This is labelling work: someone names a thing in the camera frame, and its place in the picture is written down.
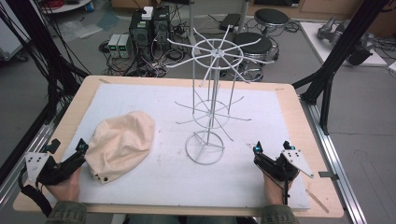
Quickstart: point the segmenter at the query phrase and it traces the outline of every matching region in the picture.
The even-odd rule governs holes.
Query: floor
[[[111,34],[127,32],[128,13],[109,18],[110,9],[104,4],[93,13],[75,10],[58,16],[58,22],[81,21],[83,25],[99,23],[107,17],[106,29],[86,39],[67,42],[70,49],[92,74],[106,69],[106,59],[98,46]],[[220,33],[218,24],[209,17],[196,18],[195,27],[205,27],[203,33]],[[316,72],[320,61],[303,32],[283,32],[275,37],[280,44],[279,59],[264,67],[264,82],[293,83]],[[54,39],[61,49],[59,39]],[[396,52],[388,52],[396,57]],[[392,59],[384,58],[388,64]],[[166,77],[189,78],[188,66],[169,71]],[[297,90],[303,93],[306,86]],[[349,182],[358,198],[368,223],[396,222],[396,78],[385,67],[342,66],[333,81],[329,114],[329,132],[346,170]],[[47,83],[32,61],[11,60],[0,67],[0,146],[3,164],[24,133],[47,103]],[[0,220],[9,223],[43,223],[41,214],[20,213],[12,209],[14,190],[0,211]],[[109,223],[110,214],[89,214],[88,223]],[[301,223],[350,223],[347,215],[340,218],[300,218]]]

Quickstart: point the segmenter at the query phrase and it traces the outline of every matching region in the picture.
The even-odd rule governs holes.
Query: hand
[[[275,182],[272,180],[267,173],[264,175],[264,196],[268,204],[283,204],[283,186],[284,182]]]
[[[77,202],[79,195],[79,167],[70,178],[58,185],[46,186],[49,192],[58,200],[58,202]]]

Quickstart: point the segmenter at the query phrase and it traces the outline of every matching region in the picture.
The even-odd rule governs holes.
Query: sleeve
[[[80,224],[86,221],[87,208],[82,203],[57,202],[46,224]]]
[[[262,224],[298,224],[297,218],[286,205],[268,205],[262,209]]]

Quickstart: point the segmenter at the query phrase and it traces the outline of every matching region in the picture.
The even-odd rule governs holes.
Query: black stool
[[[254,13],[254,20],[265,27],[262,34],[268,36],[268,33],[285,26],[289,22],[289,17],[276,9],[262,8]]]
[[[241,48],[241,50],[243,51],[244,56],[263,61],[265,60],[265,57],[267,56],[269,50],[272,48],[272,43],[268,37],[265,37],[257,33],[241,33],[233,37],[233,42],[236,45],[240,46],[257,41],[260,38],[261,40],[258,43],[254,45],[244,46]],[[250,63],[255,63],[257,65],[256,68],[249,68],[248,66]],[[263,77],[262,74],[263,66],[264,64],[261,63],[256,63],[250,60],[244,60],[239,64],[238,68],[241,75],[244,76],[244,79],[250,81],[260,81],[262,80]],[[254,71],[260,71],[260,73],[255,77],[253,77],[249,72],[254,72]]]

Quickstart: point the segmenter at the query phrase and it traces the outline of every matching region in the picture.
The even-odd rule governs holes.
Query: beige cloth
[[[154,131],[154,120],[140,111],[102,120],[85,155],[92,176],[105,184],[134,169],[149,154]]]

